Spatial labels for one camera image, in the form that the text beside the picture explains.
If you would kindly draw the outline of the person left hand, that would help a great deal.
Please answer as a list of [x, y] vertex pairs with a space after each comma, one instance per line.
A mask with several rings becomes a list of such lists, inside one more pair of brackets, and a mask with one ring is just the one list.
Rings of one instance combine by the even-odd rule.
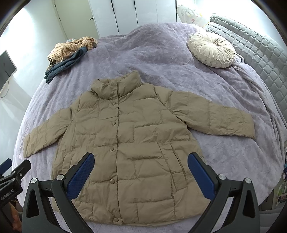
[[10, 204], [10, 207], [11, 207], [11, 214], [12, 214], [12, 217], [13, 217], [13, 221], [12, 221], [13, 230], [15, 230], [17, 232], [21, 232], [22, 222], [21, 222], [21, 220], [19, 218], [18, 211], [13, 206], [13, 204], [11, 204], [11, 203], [9, 203], [9, 204]]

